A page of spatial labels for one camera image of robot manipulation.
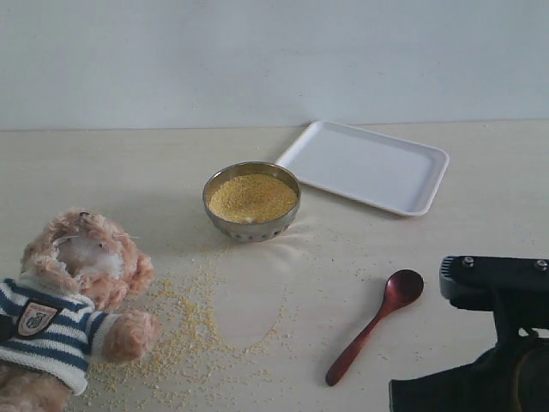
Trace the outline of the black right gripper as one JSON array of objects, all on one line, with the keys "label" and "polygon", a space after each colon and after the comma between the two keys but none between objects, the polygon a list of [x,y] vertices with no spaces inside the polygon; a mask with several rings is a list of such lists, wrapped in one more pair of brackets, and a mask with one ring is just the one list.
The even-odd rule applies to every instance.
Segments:
[{"label": "black right gripper", "polygon": [[412,411],[547,411],[548,339],[499,340],[474,362],[389,382],[389,409]]}]

